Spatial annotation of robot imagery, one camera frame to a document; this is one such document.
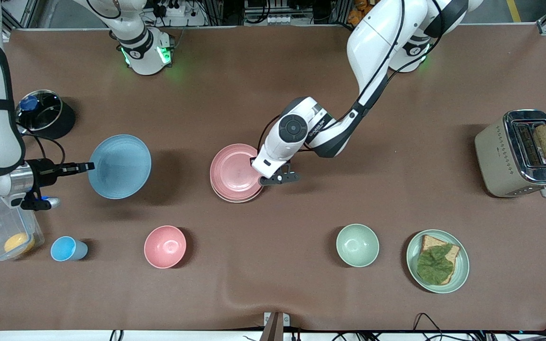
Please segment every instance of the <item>yellow floor line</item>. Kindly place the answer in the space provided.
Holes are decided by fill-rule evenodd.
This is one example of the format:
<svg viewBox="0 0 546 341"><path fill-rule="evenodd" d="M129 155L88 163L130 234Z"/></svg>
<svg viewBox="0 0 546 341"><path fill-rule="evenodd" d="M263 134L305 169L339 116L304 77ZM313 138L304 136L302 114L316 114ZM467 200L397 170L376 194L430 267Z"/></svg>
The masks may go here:
<svg viewBox="0 0 546 341"><path fill-rule="evenodd" d="M522 22L522 18L519 17L518 7L515 6L515 0L507 0L507 6L509 6L513 22Z"/></svg>

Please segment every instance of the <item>toaster lever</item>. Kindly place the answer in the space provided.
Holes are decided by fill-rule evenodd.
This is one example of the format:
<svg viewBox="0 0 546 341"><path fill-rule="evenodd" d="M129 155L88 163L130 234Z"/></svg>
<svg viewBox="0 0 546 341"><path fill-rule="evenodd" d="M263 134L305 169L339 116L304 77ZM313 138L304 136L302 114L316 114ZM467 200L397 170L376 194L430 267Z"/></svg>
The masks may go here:
<svg viewBox="0 0 546 341"><path fill-rule="evenodd" d="M540 190L540 196L542 196L543 198L546 199L546 186L544 186L544 187Z"/></svg>

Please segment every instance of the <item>blue knob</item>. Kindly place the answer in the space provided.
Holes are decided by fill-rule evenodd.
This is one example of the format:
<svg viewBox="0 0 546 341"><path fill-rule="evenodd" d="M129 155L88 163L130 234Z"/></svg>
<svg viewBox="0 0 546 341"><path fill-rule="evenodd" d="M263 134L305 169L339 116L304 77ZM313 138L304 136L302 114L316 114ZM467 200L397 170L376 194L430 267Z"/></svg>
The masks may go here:
<svg viewBox="0 0 546 341"><path fill-rule="evenodd" d="M39 101L35 96L26 96L20 101L20 110L22 111L31 111L35 110L39 105Z"/></svg>

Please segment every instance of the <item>lettuce leaf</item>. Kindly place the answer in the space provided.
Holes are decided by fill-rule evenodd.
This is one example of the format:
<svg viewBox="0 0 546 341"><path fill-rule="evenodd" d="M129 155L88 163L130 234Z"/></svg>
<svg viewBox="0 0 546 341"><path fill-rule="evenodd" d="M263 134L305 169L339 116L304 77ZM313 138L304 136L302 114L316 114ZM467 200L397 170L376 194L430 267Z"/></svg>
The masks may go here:
<svg viewBox="0 0 546 341"><path fill-rule="evenodd" d="M432 285L441 285L448 278L455 269L452 262L446 259L452 246L450 243L433 246L419 255L416 273L423 281Z"/></svg>

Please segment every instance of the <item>sandwich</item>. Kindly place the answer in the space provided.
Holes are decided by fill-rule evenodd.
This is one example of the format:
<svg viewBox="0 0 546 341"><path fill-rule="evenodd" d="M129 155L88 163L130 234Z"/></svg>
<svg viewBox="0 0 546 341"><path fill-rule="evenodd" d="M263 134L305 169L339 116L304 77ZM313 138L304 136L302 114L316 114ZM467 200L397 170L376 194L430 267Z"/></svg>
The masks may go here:
<svg viewBox="0 0 546 341"><path fill-rule="evenodd" d="M455 273L461 248L450 242L424 235L416 273L431 285L446 285Z"/></svg>

